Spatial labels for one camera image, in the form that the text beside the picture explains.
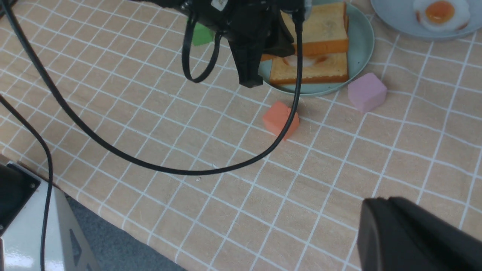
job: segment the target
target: egg white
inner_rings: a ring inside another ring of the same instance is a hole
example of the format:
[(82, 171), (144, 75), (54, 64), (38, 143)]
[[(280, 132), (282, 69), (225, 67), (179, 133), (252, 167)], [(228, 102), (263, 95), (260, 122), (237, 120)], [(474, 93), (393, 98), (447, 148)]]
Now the egg white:
[(431, 22), (425, 15), (425, 10), (434, 2), (439, 0), (415, 0), (413, 8), (417, 14), (419, 23), (433, 32), (451, 32), (465, 28), (470, 20), (469, 3), (466, 0), (445, 0), (452, 4), (455, 9), (454, 16), (443, 24)]
[[(292, 66), (292, 67), (297, 67), (298, 66), (298, 56), (296, 55), (290, 55), (284, 58), (285, 63)], [(312, 57), (303, 57), (303, 67), (311, 67), (316, 64), (316, 58)]]

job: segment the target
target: stacked bread slices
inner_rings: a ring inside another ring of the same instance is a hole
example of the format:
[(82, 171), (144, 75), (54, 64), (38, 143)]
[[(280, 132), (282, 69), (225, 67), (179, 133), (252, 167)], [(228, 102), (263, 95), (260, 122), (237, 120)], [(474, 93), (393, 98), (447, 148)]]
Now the stacked bread slices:
[[(283, 20), (296, 40), (295, 26), (287, 14)], [(348, 16), (344, 1), (313, 6), (303, 24), (302, 83), (338, 83), (348, 80)], [(273, 85), (295, 84), (297, 56), (272, 59), (269, 82)]]

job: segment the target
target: pink foam block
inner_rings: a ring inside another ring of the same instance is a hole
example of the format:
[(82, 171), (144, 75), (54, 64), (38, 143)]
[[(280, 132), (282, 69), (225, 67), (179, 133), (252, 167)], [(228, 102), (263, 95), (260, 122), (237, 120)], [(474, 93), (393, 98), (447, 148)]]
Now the pink foam block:
[(387, 87), (373, 73), (367, 73), (348, 85), (348, 98), (365, 114), (385, 102)]

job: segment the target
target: fried egg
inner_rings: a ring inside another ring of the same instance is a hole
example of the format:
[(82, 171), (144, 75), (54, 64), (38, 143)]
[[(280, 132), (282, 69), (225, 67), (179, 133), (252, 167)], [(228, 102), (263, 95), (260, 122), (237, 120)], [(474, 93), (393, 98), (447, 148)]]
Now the fried egg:
[[(317, 63), (321, 63), (328, 59), (328, 55), (320, 55), (320, 56), (312, 56), (312, 57), (303, 57), (303, 67), (312, 67)], [(298, 56), (296, 55), (290, 55), (287, 57), (283, 58), (283, 62), (292, 67), (297, 67), (298, 66)]]
[(417, 21), (433, 32), (450, 32), (464, 29), (470, 20), (466, 0), (415, 0)]

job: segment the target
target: plate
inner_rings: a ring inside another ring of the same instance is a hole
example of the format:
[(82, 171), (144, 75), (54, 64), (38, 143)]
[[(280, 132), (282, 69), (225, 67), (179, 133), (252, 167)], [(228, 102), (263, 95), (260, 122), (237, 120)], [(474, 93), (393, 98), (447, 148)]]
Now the plate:
[[(313, 5), (321, 5), (337, 2), (335, 0), (313, 0)], [(355, 78), (368, 64), (375, 45), (375, 35), (372, 25), (365, 14), (351, 4), (347, 3), (347, 15), (350, 20), (348, 27), (349, 49), (348, 49), (348, 77), (344, 83), (330, 84), (303, 84), (301, 86), (302, 96), (321, 96), (332, 93)], [(261, 62), (259, 65), (259, 75), (269, 84), (269, 74), (271, 72), (271, 60)], [(276, 90), (293, 95), (295, 85), (274, 86)]]
[(466, 0), (470, 6), (467, 27), (455, 32), (435, 33), (417, 22), (413, 0), (371, 0), (373, 9), (382, 21), (393, 29), (413, 38), (425, 41), (449, 41), (465, 37), (482, 27), (482, 1)]

